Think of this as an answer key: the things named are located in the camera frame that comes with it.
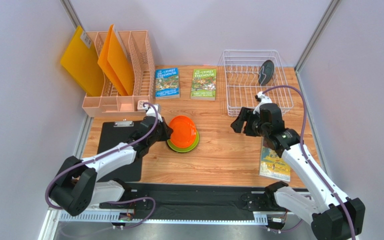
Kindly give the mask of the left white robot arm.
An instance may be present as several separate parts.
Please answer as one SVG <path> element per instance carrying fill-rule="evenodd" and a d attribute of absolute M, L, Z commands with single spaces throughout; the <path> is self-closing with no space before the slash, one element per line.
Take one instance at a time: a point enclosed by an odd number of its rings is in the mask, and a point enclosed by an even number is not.
<path fill-rule="evenodd" d="M 113 204 L 122 198 L 125 188 L 118 179 L 101 182 L 101 178 L 143 158 L 152 145 L 169 140 L 173 132 L 164 118 L 147 116 L 127 142 L 92 157 L 68 157 L 45 190 L 47 204 L 73 217 L 90 205 Z"/>

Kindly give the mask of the orange plate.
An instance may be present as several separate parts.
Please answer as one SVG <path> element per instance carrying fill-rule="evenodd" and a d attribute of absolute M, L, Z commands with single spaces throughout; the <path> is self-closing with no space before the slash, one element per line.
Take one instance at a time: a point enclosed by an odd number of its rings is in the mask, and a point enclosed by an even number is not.
<path fill-rule="evenodd" d="M 198 130 L 193 120 L 185 115 L 175 116 L 168 125 L 172 134 L 168 143 L 177 149 L 188 149 L 198 143 Z"/>

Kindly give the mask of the green plate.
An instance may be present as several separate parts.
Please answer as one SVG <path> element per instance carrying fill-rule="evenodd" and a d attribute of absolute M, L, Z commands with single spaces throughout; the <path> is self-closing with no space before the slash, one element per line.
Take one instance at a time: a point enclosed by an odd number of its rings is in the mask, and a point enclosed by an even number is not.
<path fill-rule="evenodd" d="M 187 153 L 198 146 L 200 135 L 196 130 L 174 131 L 171 138 L 166 141 L 168 147 L 177 153 Z"/>

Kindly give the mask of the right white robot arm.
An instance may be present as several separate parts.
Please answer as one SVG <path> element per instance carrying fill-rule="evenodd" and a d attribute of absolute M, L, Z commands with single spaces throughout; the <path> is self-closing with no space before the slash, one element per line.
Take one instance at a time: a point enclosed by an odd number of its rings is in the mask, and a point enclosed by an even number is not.
<path fill-rule="evenodd" d="M 275 205 L 309 224 L 316 239 L 354 240 L 362 232 L 364 203 L 358 197 L 350 198 L 314 162 L 303 138 L 285 127 L 277 104 L 260 104 L 257 110 L 242 107 L 231 128 L 246 136 L 262 137 L 263 145 L 295 171 L 311 199 L 282 181 L 267 186 L 266 193 Z"/>

